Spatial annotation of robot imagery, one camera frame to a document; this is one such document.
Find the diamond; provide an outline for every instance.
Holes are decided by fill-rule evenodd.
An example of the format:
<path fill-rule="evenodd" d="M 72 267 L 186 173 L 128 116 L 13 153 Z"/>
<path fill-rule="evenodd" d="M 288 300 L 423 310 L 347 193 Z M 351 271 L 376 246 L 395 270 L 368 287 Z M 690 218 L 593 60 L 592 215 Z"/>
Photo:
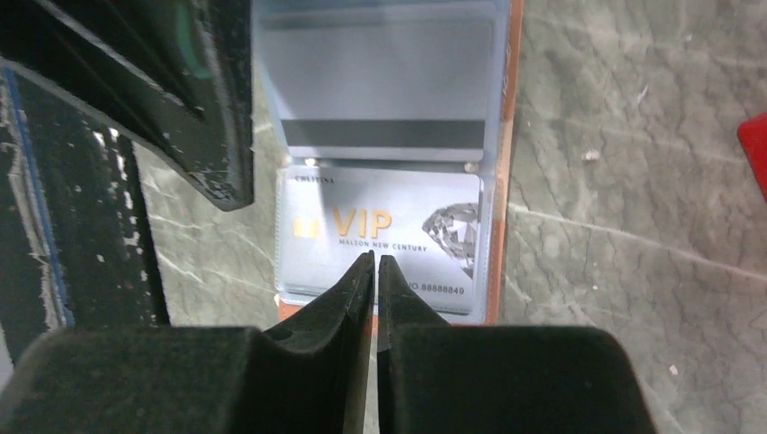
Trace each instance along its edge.
<path fill-rule="evenodd" d="M 455 203 L 439 208 L 421 227 L 470 278 L 474 278 L 474 249 L 479 226 L 477 208 L 477 203 Z"/>

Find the vip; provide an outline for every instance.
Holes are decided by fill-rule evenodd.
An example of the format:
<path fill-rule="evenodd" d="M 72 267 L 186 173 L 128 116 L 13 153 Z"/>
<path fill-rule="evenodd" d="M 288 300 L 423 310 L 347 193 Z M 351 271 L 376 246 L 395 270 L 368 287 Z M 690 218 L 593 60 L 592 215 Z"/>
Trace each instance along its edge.
<path fill-rule="evenodd" d="M 346 216 L 346 220 L 343 221 L 341 220 L 341 212 L 338 210 L 338 207 L 333 207 L 333 218 L 336 220 L 338 233 L 340 233 L 342 237 L 345 237 L 349 233 L 349 228 L 352 227 L 352 221 L 355 219 L 356 212 L 357 210 L 352 208 Z M 359 236 L 360 238 L 364 238 L 367 234 L 367 210 L 365 208 L 360 209 L 359 221 Z M 373 230 L 371 231 L 370 238 L 378 238 L 378 231 L 386 229 L 391 225 L 392 215 L 390 213 L 382 210 L 373 210 Z"/>

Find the gray marble table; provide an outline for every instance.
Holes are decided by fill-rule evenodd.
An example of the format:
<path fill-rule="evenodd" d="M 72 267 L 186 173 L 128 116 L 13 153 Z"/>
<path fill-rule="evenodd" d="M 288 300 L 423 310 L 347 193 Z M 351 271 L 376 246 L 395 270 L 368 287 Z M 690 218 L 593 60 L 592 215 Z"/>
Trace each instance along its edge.
<path fill-rule="evenodd" d="M 767 111 L 766 42 L 759 0 L 526 4 L 502 318 L 613 333 L 663 433 L 767 427 L 767 203 L 735 136 Z M 282 150 L 256 101 L 246 209 L 137 150 L 176 325 L 277 322 Z"/>

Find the vip card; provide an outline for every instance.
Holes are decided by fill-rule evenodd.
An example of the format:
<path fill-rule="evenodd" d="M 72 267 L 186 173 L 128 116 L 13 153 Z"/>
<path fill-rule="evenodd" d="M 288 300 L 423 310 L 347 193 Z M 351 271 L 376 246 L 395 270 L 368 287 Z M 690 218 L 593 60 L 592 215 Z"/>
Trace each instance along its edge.
<path fill-rule="evenodd" d="M 393 255 L 432 308 L 474 299 L 480 181 L 475 175 L 292 166 L 277 220 L 280 290 L 321 294 L 360 253 Z"/>

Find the orange edge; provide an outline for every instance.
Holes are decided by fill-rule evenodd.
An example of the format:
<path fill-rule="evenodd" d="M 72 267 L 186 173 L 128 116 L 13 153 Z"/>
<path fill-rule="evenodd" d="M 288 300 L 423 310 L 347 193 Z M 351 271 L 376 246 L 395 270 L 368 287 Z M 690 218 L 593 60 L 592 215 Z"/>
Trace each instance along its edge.
<path fill-rule="evenodd" d="M 504 247 L 506 243 L 506 218 L 508 181 L 511 179 L 511 156 L 513 154 L 512 132 L 514 129 L 514 106 L 516 103 L 516 77 L 519 68 L 519 49 L 522 42 L 522 12 L 524 0 L 512 0 L 508 26 L 506 79 L 501 108 L 501 131 L 496 165 L 496 191 L 493 195 L 493 220 L 488 263 L 488 304 L 484 325 L 492 325 L 500 315 L 500 296 L 503 285 Z M 298 312 L 301 306 L 279 301 L 278 317 L 282 321 Z M 378 316 L 373 316 L 373 335 L 378 333 Z"/>

